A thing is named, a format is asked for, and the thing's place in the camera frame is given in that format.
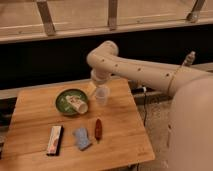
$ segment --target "red object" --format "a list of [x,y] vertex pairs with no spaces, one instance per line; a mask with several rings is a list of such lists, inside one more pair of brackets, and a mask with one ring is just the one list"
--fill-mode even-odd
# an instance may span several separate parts
[[100,119],[96,120],[95,123],[95,139],[100,141],[102,138],[102,123]]

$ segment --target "white cup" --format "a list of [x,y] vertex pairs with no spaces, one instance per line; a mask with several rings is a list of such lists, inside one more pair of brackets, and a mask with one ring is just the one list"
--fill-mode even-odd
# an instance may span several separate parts
[[110,89],[107,86],[99,86],[95,91],[95,98],[100,106],[105,106],[110,94]]
[[66,96],[66,100],[70,103],[75,111],[84,114],[88,110],[88,105],[78,96]]

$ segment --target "black cable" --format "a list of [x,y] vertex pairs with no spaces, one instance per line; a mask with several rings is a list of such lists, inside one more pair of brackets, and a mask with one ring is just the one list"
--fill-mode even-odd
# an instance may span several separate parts
[[136,169],[137,171],[139,171],[139,166],[140,166],[140,163],[137,164],[137,169]]
[[146,108],[146,99],[147,99],[147,96],[146,96],[146,91],[144,91],[144,101],[143,101],[143,107],[144,107],[144,120],[143,120],[143,125],[146,126],[146,119],[147,119],[147,108]]

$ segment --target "green bowl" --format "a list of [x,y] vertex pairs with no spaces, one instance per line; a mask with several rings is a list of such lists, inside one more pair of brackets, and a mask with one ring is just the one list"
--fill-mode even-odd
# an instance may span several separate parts
[[73,96],[73,95],[78,96],[82,101],[88,104],[88,97],[82,90],[68,89],[61,92],[56,98],[55,104],[58,111],[60,111],[65,116],[74,116],[78,114],[78,112],[76,112],[73,109],[72,105],[68,103],[66,100],[66,96]]

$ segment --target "wire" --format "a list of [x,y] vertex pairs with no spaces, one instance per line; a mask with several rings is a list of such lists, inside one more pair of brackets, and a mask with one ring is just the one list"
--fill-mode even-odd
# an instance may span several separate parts
[[145,86],[143,86],[143,93],[144,93],[144,101],[143,101],[143,107],[144,107],[144,120],[143,120],[143,125],[146,126],[146,120],[147,120],[147,108],[146,108],[146,100],[147,100],[147,95],[146,95],[147,89]]
[[136,168],[137,171],[139,171],[139,166],[140,166],[140,163],[137,164],[137,168]]

